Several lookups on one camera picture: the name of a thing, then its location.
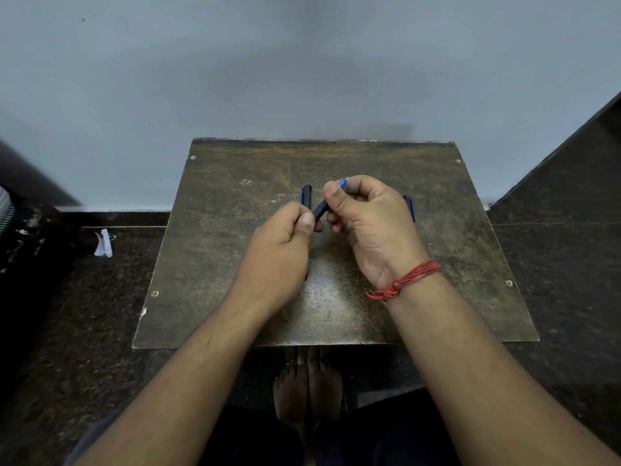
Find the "person's right hand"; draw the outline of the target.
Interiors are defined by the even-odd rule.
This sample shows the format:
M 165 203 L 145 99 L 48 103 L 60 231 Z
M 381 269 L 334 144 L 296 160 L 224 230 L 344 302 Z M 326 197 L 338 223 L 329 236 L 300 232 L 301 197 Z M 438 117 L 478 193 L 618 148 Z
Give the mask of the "person's right hand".
M 360 271 L 373 287 L 384 289 L 430 257 L 401 194 L 367 175 L 347 181 L 360 181 L 354 198 L 361 202 L 361 214 L 356 222 L 330 224 L 331 230 L 346 237 Z

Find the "red thread wrist band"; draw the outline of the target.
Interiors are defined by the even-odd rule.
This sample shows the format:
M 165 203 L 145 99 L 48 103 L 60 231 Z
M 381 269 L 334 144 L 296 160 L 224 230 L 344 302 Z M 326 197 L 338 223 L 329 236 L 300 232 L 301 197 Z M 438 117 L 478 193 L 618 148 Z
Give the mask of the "red thread wrist band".
M 376 291 L 367 291 L 366 296 L 370 300 L 382 301 L 385 303 L 390 299 L 398 297 L 403 288 L 439 272 L 441 272 L 441 265 L 434 260 L 427 260 L 413 268 L 400 279 L 392 282 L 388 287 Z

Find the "person's left foot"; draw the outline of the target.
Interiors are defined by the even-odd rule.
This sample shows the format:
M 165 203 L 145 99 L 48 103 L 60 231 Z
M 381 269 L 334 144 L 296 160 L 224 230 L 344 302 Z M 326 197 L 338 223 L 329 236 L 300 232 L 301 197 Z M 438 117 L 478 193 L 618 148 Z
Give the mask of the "person's left foot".
M 296 431 L 304 432 L 308 399 L 309 379 L 306 363 L 288 360 L 273 385 L 276 417 Z

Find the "person's left forearm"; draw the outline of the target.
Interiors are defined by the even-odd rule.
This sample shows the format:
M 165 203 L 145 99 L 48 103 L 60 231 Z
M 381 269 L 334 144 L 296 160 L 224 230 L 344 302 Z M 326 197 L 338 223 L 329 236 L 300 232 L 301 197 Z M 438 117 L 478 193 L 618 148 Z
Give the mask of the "person's left forearm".
M 232 289 L 75 466 L 196 466 L 274 290 Z

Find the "person's right forearm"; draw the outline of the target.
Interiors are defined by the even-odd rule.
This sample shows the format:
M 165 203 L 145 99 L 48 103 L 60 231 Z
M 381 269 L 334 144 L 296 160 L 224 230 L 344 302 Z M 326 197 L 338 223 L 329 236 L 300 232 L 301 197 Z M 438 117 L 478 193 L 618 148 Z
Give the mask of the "person's right forearm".
M 462 464 L 621 466 L 442 274 L 406 286 L 386 305 Z

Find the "black scuffed furniture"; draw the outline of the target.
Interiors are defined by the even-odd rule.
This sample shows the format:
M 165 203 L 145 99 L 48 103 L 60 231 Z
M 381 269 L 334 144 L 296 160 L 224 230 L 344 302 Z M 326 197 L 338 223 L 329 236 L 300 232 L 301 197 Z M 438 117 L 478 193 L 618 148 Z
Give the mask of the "black scuffed furniture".
M 100 238 L 76 226 L 46 195 L 61 192 L 0 139 L 0 404 L 15 390 L 54 290 Z

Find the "person's right foot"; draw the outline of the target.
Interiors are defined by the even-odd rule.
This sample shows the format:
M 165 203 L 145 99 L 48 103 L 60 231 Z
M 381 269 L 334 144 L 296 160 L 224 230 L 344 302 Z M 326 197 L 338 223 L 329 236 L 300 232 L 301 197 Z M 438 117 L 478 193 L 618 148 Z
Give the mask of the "person's right foot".
M 323 422 L 340 416 L 343 382 L 340 373 L 318 348 L 311 348 L 307 356 L 309 402 L 315 428 Z

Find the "person's left hand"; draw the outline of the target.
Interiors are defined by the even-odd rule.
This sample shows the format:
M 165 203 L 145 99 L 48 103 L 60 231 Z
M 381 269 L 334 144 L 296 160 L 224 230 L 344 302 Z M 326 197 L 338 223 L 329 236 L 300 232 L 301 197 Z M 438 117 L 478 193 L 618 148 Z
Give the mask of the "person's left hand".
M 231 297 L 266 319 L 287 305 L 305 281 L 311 250 L 290 243 L 294 223 L 304 212 L 311 211 L 295 202 L 279 209 L 255 230 L 238 267 Z

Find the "person's foot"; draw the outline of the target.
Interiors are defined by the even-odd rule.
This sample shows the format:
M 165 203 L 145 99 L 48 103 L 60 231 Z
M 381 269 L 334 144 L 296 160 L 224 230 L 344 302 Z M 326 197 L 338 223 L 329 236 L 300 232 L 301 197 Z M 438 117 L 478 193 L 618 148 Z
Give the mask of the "person's foot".
M 309 402 L 315 428 L 323 422 L 340 416 L 343 382 L 340 373 L 318 348 L 311 348 L 307 356 Z
M 288 360 L 273 385 L 276 417 L 296 431 L 304 432 L 308 399 L 309 379 L 306 363 Z

